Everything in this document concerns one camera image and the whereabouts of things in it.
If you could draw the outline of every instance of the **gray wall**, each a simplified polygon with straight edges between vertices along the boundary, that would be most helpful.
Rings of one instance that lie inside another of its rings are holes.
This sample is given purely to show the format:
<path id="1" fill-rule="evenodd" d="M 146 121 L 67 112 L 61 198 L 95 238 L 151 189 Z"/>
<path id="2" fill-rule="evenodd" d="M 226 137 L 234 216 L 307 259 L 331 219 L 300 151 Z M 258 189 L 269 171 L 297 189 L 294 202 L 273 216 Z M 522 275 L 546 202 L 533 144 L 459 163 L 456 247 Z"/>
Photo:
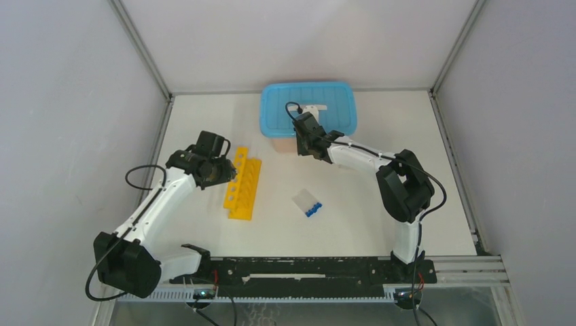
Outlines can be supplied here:
<path id="1" fill-rule="evenodd" d="M 175 92 L 426 88 L 475 0 L 124 0 Z"/>
<path id="2" fill-rule="evenodd" d="M 573 323 L 576 2 L 489 1 L 439 93 L 528 325 Z"/>
<path id="3" fill-rule="evenodd" d="M 106 0 L 2 1 L 0 37 L 0 324 L 86 325 L 164 99 Z"/>

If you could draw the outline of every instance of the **yellow plastic block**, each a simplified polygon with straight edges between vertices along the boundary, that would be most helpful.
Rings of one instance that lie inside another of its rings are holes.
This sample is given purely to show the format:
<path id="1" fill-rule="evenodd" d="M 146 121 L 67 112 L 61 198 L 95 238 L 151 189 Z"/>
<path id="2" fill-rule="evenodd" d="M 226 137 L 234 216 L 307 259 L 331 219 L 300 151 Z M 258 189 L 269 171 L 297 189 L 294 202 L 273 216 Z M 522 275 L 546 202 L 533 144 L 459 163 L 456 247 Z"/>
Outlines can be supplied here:
<path id="1" fill-rule="evenodd" d="M 261 160 L 248 158 L 248 147 L 238 147 L 234 158 L 234 167 L 238 174 L 228 183 L 224 198 L 224 208 L 230 209 L 228 218 L 252 220 L 261 165 Z"/>

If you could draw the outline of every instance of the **black cable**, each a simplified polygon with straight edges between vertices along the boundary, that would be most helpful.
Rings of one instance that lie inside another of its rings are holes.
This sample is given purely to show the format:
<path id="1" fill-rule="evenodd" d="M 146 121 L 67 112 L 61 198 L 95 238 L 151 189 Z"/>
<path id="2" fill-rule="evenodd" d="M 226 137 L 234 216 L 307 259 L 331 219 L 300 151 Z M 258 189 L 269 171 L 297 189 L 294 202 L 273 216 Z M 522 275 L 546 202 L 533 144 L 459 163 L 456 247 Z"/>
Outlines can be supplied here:
<path id="1" fill-rule="evenodd" d="M 288 110 L 288 105 L 290 105 L 290 104 L 297 105 L 298 108 L 300 108 L 300 104 L 298 104 L 297 102 L 287 102 L 286 105 L 284 106 L 284 108 L 286 110 L 286 114 L 292 119 L 292 121 L 296 121 L 296 119 L 290 114 L 290 110 Z M 426 175 L 428 178 L 430 178 L 432 181 L 434 181 L 434 183 L 436 183 L 438 185 L 438 187 L 440 188 L 440 191 L 442 192 L 442 201 L 438 205 L 434 206 L 432 209 L 425 211 L 422 214 L 422 216 L 420 217 L 420 219 L 417 221 L 418 222 L 418 243 L 416 245 L 416 252 L 414 253 L 414 272 L 412 274 L 412 286 L 411 286 L 411 291 L 410 291 L 410 297 L 412 298 L 412 310 L 414 313 L 414 319 L 416 319 L 416 324 L 418 326 L 420 326 L 420 320 L 418 319 L 418 314 L 416 313 L 416 300 L 414 299 L 414 286 L 416 284 L 416 264 L 418 262 L 418 249 L 420 248 L 420 242 L 422 241 L 422 224 L 420 224 L 420 223 L 428 214 L 430 214 L 434 211 L 437 211 L 438 209 L 440 209 L 441 207 L 443 207 L 445 205 L 446 201 L 448 200 L 448 194 L 446 193 L 446 188 L 444 188 L 444 185 L 442 185 L 442 183 L 438 179 L 436 179 L 433 175 L 431 175 L 430 173 L 426 172 L 425 170 L 423 170 L 417 166 L 414 166 L 414 165 L 411 165 L 407 162 L 404 162 L 404 160 L 402 160 L 402 159 L 385 156 L 385 155 L 376 153 L 375 151 L 372 151 L 368 148 L 358 146 L 356 144 L 348 144 L 348 143 L 343 143 L 343 142 L 339 142 L 339 141 L 331 141 L 325 137 L 314 134 L 310 130 L 306 130 L 306 131 L 309 134 L 311 134 L 312 136 L 315 136 L 316 138 L 319 138 L 323 141 L 327 141 L 328 143 L 335 144 L 335 145 L 354 147 L 356 149 L 360 149 L 362 151 L 370 153 L 373 156 L 376 156 L 377 158 L 384 158 L 386 160 L 390 160 L 390 161 L 396 162 L 398 164 L 405 164 L 406 166 L 409 166 L 409 167 L 413 168 L 414 170 L 417 170 L 420 173 Z"/>
<path id="2" fill-rule="evenodd" d="M 202 311 L 198 310 L 197 308 L 194 308 L 194 306 L 192 306 L 192 308 L 194 309 L 195 313 L 199 314 L 202 318 L 206 319 L 210 324 L 212 324 L 214 326 L 220 326 L 220 325 L 218 325 L 218 323 L 216 323 L 214 320 L 212 320 L 212 318 L 208 317 Z"/>
<path id="3" fill-rule="evenodd" d="M 225 152 L 224 155 L 223 155 L 223 156 L 226 157 L 226 156 L 228 155 L 228 152 L 230 151 L 230 148 L 231 148 L 232 144 L 231 144 L 230 141 L 227 140 L 226 138 L 224 139 L 224 141 L 225 141 L 226 143 L 228 143 L 228 147 L 226 147 L 226 152 Z"/>
<path id="4" fill-rule="evenodd" d="M 146 213 L 146 211 L 148 210 L 148 208 L 150 208 L 150 206 L 152 205 L 154 200 L 156 200 L 156 198 L 158 198 L 158 196 L 162 193 L 163 189 L 164 188 L 158 188 L 158 190 L 156 190 L 154 197 L 152 197 L 152 199 L 148 202 L 148 204 L 146 204 L 146 206 L 144 206 L 144 209 L 142 211 L 140 211 L 140 214 L 138 214 L 138 216 L 136 216 L 136 218 L 132 222 L 132 226 L 135 226 L 136 224 L 138 224 L 138 222 L 140 221 L 142 216 L 144 216 L 144 213 Z"/>
<path id="5" fill-rule="evenodd" d="M 432 324 L 434 324 L 434 326 L 438 326 L 438 324 L 436 323 L 436 321 L 434 320 L 434 318 L 432 318 L 432 316 L 430 316 L 430 314 L 428 312 L 426 312 L 426 310 L 422 309 L 422 308 L 418 308 L 419 311 L 421 311 L 423 314 L 426 315 L 426 317 L 428 317 L 428 319 L 430 319 L 430 321 L 432 322 Z"/>
<path id="6" fill-rule="evenodd" d="M 208 284 L 212 284 L 215 287 L 218 287 L 218 290 L 222 290 L 230 298 L 230 302 L 232 302 L 232 309 L 234 311 L 234 326 L 236 326 L 236 322 L 238 321 L 238 312 L 236 311 L 236 302 L 234 302 L 234 298 L 230 295 L 230 293 L 228 291 L 226 291 L 222 286 L 220 286 L 220 285 L 218 285 L 218 284 L 216 284 L 210 280 L 206 280 L 206 279 L 198 278 L 198 277 L 191 277 L 191 279 L 197 280 L 200 282 L 204 282 L 204 283 L 208 283 Z"/>
<path id="7" fill-rule="evenodd" d="M 124 176 L 124 180 L 126 180 L 126 183 L 129 184 L 131 187 L 136 188 L 136 189 L 140 189 L 140 190 L 152 190 L 152 188 L 146 188 L 146 187 L 140 187 L 138 185 L 135 185 L 133 183 L 130 182 L 130 180 L 128 180 L 128 176 L 130 176 L 130 173 L 136 171 L 136 170 L 140 170 L 141 168 L 157 168 L 160 169 L 162 171 L 162 174 L 164 175 L 163 181 L 162 181 L 162 187 L 164 187 L 166 185 L 166 169 L 163 168 L 160 165 L 157 164 L 146 164 L 146 165 L 140 165 L 140 166 L 136 166 L 135 168 L 131 168 L 130 170 L 128 170 L 128 172 L 126 173 L 126 175 Z"/>
<path id="8" fill-rule="evenodd" d="M 416 325 L 420 326 L 420 319 L 418 318 L 418 313 L 416 312 L 416 299 L 414 298 L 414 284 L 416 284 L 416 267 L 418 264 L 418 249 L 420 248 L 420 242 L 422 240 L 422 224 L 418 222 L 418 243 L 416 244 L 416 252 L 414 253 L 414 271 L 412 273 L 412 286 L 410 288 L 410 298 L 412 299 L 412 313 L 414 314 L 414 319 L 416 320 Z"/>
<path id="9" fill-rule="evenodd" d="M 104 302 L 104 301 L 110 301 L 110 300 L 114 300 L 114 299 L 118 299 L 119 297 L 122 297 L 123 295 L 126 294 L 126 292 L 122 292 L 119 293 L 117 295 L 112 295 L 111 297 L 94 297 L 91 293 L 90 293 L 90 281 L 92 280 L 92 277 L 94 277 L 94 273 L 96 273 L 96 269 L 98 269 L 98 266 L 100 266 L 100 264 L 102 263 L 102 261 L 104 261 L 104 258 L 106 258 L 106 256 L 108 256 L 108 254 L 110 252 L 112 252 L 112 250 L 114 250 L 114 248 L 116 248 L 116 246 L 118 246 L 118 244 L 120 243 L 120 241 L 122 241 L 127 235 L 128 233 L 131 231 L 132 229 L 128 228 L 124 234 L 122 234 L 118 240 L 116 240 L 116 242 L 104 253 L 104 255 L 102 255 L 102 257 L 100 257 L 100 259 L 98 259 L 98 261 L 96 262 L 96 265 L 94 265 L 94 267 L 92 268 L 92 270 L 90 271 L 89 275 L 88 275 L 88 280 L 86 280 L 86 286 L 84 287 L 84 292 L 86 293 L 86 296 L 88 297 L 88 299 L 92 300 L 92 301 L 96 301 L 96 302 Z"/>

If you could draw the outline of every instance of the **blue lid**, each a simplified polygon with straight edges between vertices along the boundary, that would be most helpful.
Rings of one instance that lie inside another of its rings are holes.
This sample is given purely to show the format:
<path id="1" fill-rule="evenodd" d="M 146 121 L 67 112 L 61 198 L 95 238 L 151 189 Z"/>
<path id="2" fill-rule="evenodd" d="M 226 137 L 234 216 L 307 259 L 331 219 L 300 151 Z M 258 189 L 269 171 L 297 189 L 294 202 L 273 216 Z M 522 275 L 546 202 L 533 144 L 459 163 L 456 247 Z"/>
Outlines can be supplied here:
<path id="1" fill-rule="evenodd" d="M 262 91 L 260 131 L 268 138 L 295 137 L 294 127 L 286 114 L 286 102 L 325 105 L 319 123 L 326 132 L 337 130 L 346 135 L 356 131 L 356 103 L 352 88 L 340 81 L 272 84 Z"/>

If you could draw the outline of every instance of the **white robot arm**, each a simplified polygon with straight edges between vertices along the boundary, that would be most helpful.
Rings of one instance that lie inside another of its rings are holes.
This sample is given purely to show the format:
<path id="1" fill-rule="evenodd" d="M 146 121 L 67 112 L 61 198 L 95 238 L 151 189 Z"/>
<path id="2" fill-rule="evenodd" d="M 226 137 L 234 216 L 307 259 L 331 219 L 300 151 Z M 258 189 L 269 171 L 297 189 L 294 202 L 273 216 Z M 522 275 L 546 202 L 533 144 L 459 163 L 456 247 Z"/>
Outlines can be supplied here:
<path id="1" fill-rule="evenodd" d="M 346 143 L 346 145 L 335 144 L 328 147 L 328 156 L 334 164 L 347 166 L 368 175 L 375 175 L 380 168 L 392 163 L 390 160 L 375 157 L 366 151 L 352 147 L 352 145 L 362 146 L 379 153 L 375 149 L 355 143 L 350 137 L 338 137 L 336 141 Z M 380 156 L 394 157 L 394 154 L 380 153 Z M 415 260 L 414 255 L 418 245 L 419 218 L 424 212 L 425 209 L 420 210 L 413 221 L 398 221 L 395 219 L 395 242 L 392 252 L 396 258 L 405 264 L 410 264 Z"/>
<path id="2" fill-rule="evenodd" d="M 300 114 L 296 118 L 290 114 L 289 105 L 298 107 Z M 286 112 L 293 120 L 299 155 L 312 155 L 317 160 L 376 176 L 382 203 L 395 220 L 392 259 L 406 266 L 423 259 L 423 255 L 415 257 L 420 245 L 420 219 L 430 207 L 434 187 L 414 153 L 407 149 L 398 154 L 382 153 L 355 143 L 341 132 L 326 133 L 318 124 L 314 105 L 301 108 L 298 103 L 288 102 Z"/>
<path id="3" fill-rule="evenodd" d="M 228 149 L 220 155 L 224 142 L 228 142 Z M 236 169 L 226 158 L 229 150 L 228 140 L 202 131 L 195 145 L 185 151 L 176 151 L 168 159 L 166 168 L 155 166 L 162 170 L 162 180 L 147 189 L 150 190 L 148 196 L 115 232 L 101 232 L 94 240 L 96 265 L 86 283 L 86 295 L 90 299 L 109 299 L 90 294 L 90 280 L 96 272 L 102 283 L 138 297 L 147 297 L 158 283 L 197 271 L 202 255 L 208 251 L 183 244 L 170 255 L 159 256 L 154 252 L 154 241 L 166 220 L 196 187 L 204 189 L 236 177 Z"/>

